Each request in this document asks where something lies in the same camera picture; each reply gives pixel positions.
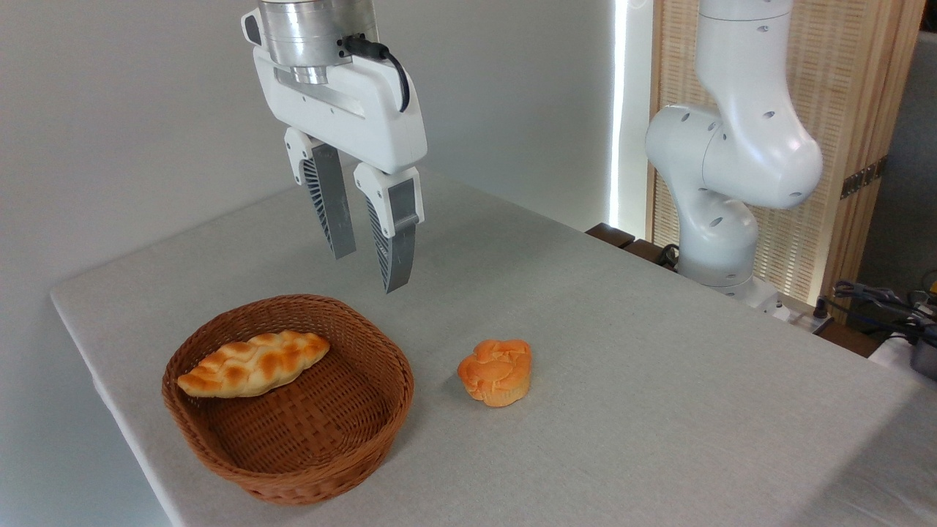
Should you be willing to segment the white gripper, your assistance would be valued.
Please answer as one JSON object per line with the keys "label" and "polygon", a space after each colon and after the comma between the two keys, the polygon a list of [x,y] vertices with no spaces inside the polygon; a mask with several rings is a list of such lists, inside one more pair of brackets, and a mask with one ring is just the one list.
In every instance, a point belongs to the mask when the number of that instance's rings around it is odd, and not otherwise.
{"label": "white gripper", "polygon": [[335,259],[356,250],[341,150],[362,161],[354,180],[365,195],[384,290],[407,284],[417,225],[425,220],[419,171],[409,167],[428,153],[415,89],[401,111],[398,72],[386,62],[354,57],[326,67],[325,84],[308,84],[260,46],[253,59],[272,114],[289,126],[284,141],[292,174],[307,188]]}

